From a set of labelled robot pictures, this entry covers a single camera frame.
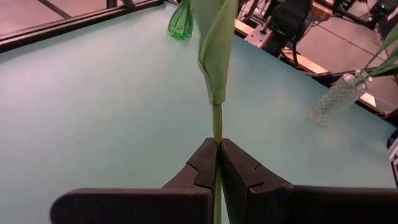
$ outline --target table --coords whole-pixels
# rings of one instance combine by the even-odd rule
[[[82,187],[157,188],[211,136],[198,31],[173,39],[166,4],[0,55],[0,222],[49,223]],[[395,187],[394,127],[354,105],[327,127],[326,88],[236,37],[224,136],[293,184]],[[228,223],[223,210],[223,223]]]

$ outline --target glass bottle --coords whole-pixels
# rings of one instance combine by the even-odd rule
[[[185,40],[192,35],[193,19],[190,0],[181,0],[169,22],[169,32],[173,37]]]
[[[356,70],[340,77],[328,92],[308,111],[308,115],[318,124],[327,125],[330,119],[355,103],[368,89],[371,82],[368,73]]]

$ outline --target plant stem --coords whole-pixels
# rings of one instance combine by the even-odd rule
[[[221,104],[213,105],[213,136],[217,150],[219,150],[223,140],[223,109]],[[213,223],[221,224],[221,169],[219,166],[217,166],[215,197]]]
[[[213,136],[217,147],[220,146],[221,140],[223,140],[223,109],[221,104],[213,105]]]

